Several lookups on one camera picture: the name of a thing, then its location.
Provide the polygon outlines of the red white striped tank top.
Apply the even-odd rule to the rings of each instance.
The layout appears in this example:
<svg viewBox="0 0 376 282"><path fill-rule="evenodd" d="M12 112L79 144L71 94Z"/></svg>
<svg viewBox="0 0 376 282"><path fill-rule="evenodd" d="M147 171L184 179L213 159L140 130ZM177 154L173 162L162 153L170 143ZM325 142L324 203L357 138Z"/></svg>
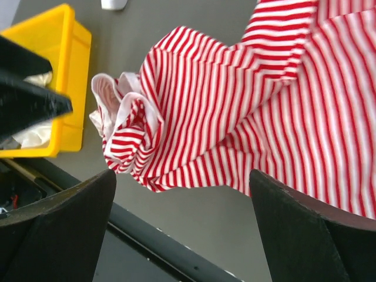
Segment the red white striped tank top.
<svg viewBox="0 0 376 282"><path fill-rule="evenodd" d="M239 43L180 26L91 86L108 168L151 191L250 195L258 169L375 217L374 1L258 1Z"/></svg>

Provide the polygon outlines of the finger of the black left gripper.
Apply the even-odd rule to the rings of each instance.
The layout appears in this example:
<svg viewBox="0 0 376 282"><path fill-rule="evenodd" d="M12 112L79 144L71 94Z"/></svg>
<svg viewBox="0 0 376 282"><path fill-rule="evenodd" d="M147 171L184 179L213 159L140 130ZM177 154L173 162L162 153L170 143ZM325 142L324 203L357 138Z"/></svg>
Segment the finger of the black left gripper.
<svg viewBox="0 0 376 282"><path fill-rule="evenodd" d="M52 71L36 53L1 37L1 141L40 122L73 111L71 100L25 81Z"/></svg>

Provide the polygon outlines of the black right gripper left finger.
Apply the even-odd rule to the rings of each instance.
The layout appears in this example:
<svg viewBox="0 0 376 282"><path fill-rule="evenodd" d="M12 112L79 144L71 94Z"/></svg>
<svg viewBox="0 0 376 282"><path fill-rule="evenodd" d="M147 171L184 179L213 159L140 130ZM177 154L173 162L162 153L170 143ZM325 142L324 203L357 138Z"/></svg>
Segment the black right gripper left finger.
<svg viewBox="0 0 376 282"><path fill-rule="evenodd" d="M1 216L1 281L92 281L116 190L105 170Z"/></svg>

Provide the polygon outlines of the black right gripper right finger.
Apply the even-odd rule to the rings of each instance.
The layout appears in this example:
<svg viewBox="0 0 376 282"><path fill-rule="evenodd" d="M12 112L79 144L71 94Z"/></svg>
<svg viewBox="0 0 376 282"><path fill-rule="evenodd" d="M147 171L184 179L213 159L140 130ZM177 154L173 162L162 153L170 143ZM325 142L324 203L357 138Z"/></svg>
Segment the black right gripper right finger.
<svg viewBox="0 0 376 282"><path fill-rule="evenodd" d="M375 281L375 220L252 170L251 198L273 281Z"/></svg>

